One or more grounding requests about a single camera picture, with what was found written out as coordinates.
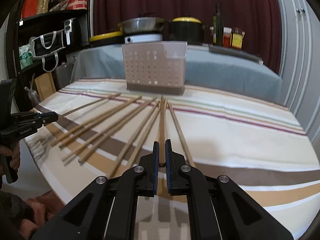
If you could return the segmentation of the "person's left hand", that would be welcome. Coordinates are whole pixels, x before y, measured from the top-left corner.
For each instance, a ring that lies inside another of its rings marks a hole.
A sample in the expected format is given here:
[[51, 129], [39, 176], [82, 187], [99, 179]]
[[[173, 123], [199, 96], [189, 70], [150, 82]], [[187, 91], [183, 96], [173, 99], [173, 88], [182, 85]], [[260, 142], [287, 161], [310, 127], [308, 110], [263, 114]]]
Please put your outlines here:
[[21, 163], [21, 154], [20, 154], [20, 142], [16, 142], [14, 146], [11, 146], [10, 148], [7, 148], [5, 146], [0, 147], [0, 154], [12, 157], [12, 160], [10, 161], [10, 166], [14, 170], [18, 170]]

